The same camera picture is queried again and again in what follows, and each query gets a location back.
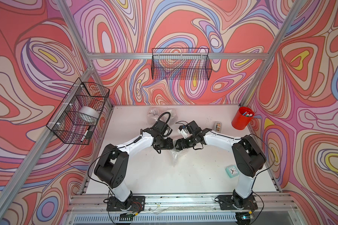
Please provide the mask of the bubble wrap sheet stack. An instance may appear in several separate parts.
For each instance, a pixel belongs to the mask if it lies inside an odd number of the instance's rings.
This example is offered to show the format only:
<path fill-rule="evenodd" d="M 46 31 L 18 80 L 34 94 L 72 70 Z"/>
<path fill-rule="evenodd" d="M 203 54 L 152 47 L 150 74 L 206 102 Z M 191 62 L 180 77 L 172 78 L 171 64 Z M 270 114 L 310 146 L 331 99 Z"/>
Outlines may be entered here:
<path fill-rule="evenodd" d="M 175 165 L 178 163 L 179 159 L 187 153 L 187 150 L 172 149 L 170 150 L 170 153 L 172 155 L 172 162 Z"/>

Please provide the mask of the bubble wrap sheet around mug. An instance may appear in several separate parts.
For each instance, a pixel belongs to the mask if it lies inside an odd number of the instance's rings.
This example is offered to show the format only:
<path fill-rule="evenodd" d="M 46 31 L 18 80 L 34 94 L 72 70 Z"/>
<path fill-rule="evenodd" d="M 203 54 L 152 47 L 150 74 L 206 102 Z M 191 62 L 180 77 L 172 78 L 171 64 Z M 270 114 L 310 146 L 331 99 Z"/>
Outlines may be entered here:
<path fill-rule="evenodd" d="M 147 123 L 148 125 L 154 125 L 158 120 L 161 112 L 158 108 L 150 108 L 147 113 Z"/>

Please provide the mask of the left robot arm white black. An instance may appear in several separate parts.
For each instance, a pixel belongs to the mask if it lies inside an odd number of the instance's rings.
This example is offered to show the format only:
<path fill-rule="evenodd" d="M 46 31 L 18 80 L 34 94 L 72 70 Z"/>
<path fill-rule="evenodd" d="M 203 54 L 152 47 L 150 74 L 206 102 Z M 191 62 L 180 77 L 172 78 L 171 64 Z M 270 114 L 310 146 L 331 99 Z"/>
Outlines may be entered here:
<path fill-rule="evenodd" d="M 171 133 L 171 128 L 163 131 L 157 128 L 146 128 L 140 131 L 140 135 L 126 143 L 118 146 L 108 144 L 98 158 L 94 175 L 108 186 L 117 201 L 130 203 L 132 191 L 124 182 L 129 158 L 149 147 L 153 147 L 159 154 L 162 150 L 173 149 L 173 140 L 169 137 Z"/>

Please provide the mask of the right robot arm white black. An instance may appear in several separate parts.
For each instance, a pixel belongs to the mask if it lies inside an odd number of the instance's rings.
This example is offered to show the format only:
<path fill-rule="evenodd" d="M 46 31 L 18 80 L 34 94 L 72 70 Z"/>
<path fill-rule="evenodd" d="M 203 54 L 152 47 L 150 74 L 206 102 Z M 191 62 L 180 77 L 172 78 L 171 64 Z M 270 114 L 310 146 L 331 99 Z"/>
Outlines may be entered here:
<path fill-rule="evenodd" d="M 174 148 L 182 151 L 194 149 L 197 144 L 211 145 L 233 152 L 238 169 L 238 183 L 232 193 L 232 206 L 238 210 L 244 209 L 253 196 L 253 187 L 259 171 L 266 163 L 266 157 L 251 136 L 230 137 L 205 129 L 197 134 L 176 140 Z"/>

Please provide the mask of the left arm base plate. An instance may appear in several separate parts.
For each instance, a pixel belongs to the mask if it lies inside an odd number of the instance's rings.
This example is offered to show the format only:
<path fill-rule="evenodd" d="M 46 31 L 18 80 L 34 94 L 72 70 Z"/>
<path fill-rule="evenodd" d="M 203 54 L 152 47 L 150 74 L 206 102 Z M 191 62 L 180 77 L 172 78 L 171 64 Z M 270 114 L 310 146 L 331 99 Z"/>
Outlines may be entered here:
<path fill-rule="evenodd" d="M 141 212 L 145 209 L 145 196 L 129 196 L 124 202 L 119 201 L 116 197 L 109 197 L 107 200 L 107 211 L 133 211 Z"/>

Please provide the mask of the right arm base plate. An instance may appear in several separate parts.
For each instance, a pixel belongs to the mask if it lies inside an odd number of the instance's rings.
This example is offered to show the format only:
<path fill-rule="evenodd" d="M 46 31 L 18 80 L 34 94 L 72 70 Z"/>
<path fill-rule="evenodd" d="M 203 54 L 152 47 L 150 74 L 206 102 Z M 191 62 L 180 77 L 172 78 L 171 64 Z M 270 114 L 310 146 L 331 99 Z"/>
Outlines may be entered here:
<path fill-rule="evenodd" d="M 239 195 L 219 195 L 214 198 L 214 201 L 220 205 L 221 210 L 255 211 L 258 209 L 253 194 L 248 198 Z"/>

